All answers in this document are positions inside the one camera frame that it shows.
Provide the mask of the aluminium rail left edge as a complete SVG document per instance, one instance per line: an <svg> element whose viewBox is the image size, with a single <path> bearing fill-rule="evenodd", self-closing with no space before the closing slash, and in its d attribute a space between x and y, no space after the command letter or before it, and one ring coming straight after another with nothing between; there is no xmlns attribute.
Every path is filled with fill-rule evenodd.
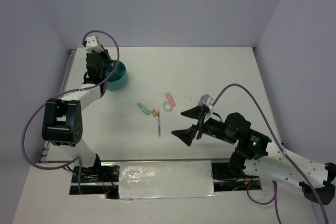
<svg viewBox="0 0 336 224"><path fill-rule="evenodd" d="M48 99L45 103L42 137L54 146L69 150L75 147L81 126L77 119L81 118L78 101L66 101L60 97Z"/></svg>

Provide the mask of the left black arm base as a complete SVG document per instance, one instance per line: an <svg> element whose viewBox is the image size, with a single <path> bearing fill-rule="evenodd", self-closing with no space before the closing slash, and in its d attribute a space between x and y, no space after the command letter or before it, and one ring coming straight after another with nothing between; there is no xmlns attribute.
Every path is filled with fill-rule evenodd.
<svg viewBox="0 0 336 224"><path fill-rule="evenodd" d="M70 195L101 195L105 199L119 199L120 166L102 166L101 176L72 174Z"/></svg>

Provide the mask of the clear tape roll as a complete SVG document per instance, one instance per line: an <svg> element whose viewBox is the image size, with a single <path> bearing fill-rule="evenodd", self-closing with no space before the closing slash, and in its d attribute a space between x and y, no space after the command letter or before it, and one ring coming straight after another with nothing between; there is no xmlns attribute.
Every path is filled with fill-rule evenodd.
<svg viewBox="0 0 336 224"><path fill-rule="evenodd" d="M172 112L173 105L169 101L164 101L162 104L162 108L165 112Z"/></svg>

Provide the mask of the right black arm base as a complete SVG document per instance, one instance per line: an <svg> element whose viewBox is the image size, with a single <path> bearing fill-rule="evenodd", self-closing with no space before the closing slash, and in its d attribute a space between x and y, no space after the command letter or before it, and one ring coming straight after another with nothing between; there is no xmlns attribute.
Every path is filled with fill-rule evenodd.
<svg viewBox="0 0 336 224"><path fill-rule="evenodd" d="M246 191L251 184L251 190L261 190L259 177L250 175L233 175L228 169L228 163L211 163L211 177L214 192Z"/></svg>

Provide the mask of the silver white pen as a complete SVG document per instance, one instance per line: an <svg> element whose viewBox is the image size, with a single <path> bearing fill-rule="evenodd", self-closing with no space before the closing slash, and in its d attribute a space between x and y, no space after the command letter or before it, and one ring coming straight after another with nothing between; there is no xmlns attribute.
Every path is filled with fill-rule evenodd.
<svg viewBox="0 0 336 224"><path fill-rule="evenodd" d="M160 111L158 110L158 115L157 115L157 129L158 129L158 136L159 136L159 138L161 137L161 118L160 118Z"/></svg>

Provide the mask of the yellow binder clip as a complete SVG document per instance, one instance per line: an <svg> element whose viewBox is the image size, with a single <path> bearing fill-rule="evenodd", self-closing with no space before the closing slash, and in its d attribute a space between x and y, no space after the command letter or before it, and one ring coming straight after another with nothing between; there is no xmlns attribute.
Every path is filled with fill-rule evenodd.
<svg viewBox="0 0 336 224"><path fill-rule="evenodd" d="M157 116L158 115L158 112L157 112L157 110L151 110L151 114L153 115L153 116Z"/></svg>

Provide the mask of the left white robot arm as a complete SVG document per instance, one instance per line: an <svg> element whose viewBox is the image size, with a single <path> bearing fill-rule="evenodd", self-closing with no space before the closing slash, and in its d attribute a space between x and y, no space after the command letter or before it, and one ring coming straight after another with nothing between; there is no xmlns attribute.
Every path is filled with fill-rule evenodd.
<svg viewBox="0 0 336 224"><path fill-rule="evenodd" d="M46 102L41 134L44 140L75 158L76 170L95 182L102 177L103 169L98 154L83 140L82 111L105 94L105 79L112 59L103 46L87 48L86 51L87 71L81 88Z"/></svg>

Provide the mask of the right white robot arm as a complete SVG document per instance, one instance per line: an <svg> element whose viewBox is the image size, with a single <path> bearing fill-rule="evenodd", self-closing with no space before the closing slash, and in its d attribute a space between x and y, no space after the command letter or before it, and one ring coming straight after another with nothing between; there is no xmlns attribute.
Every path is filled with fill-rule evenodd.
<svg viewBox="0 0 336 224"><path fill-rule="evenodd" d="M207 135L234 145L228 162L233 177L268 177L284 182L303 192L306 199L328 205L335 197L335 164L317 163L285 148L279 148L270 137L253 130L241 114L229 114L223 121L219 115L208 116L206 105L183 111L182 116L196 119L188 129L171 133L187 146Z"/></svg>

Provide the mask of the green highlighter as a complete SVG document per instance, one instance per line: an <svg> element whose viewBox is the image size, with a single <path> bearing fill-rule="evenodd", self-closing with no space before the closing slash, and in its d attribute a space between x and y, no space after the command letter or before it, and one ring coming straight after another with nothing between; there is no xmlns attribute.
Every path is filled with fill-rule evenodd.
<svg viewBox="0 0 336 224"><path fill-rule="evenodd" d="M137 106L139 107L139 109L145 114L145 115L150 115L151 111L141 102L137 103Z"/></svg>

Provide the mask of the silver foil sheet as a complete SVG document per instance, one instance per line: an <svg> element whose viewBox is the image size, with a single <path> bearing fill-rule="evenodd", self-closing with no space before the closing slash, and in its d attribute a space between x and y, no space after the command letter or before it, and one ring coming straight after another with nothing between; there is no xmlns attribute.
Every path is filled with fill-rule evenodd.
<svg viewBox="0 0 336 224"><path fill-rule="evenodd" d="M205 198L214 192L210 161L123 162L121 199Z"/></svg>

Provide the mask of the teal round divided organizer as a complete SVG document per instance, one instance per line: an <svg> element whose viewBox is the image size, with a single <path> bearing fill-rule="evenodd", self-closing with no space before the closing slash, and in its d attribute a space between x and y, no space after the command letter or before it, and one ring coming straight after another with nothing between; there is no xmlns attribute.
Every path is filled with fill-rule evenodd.
<svg viewBox="0 0 336 224"><path fill-rule="evenodd" d="M109 76L115 67L115 72L107 81L107 89L110 91L117 91L122 89L128 81L128 74L125 65L122 62L117 64L116 60L113 60L112 65L108 66L106 75Z"/></svg>

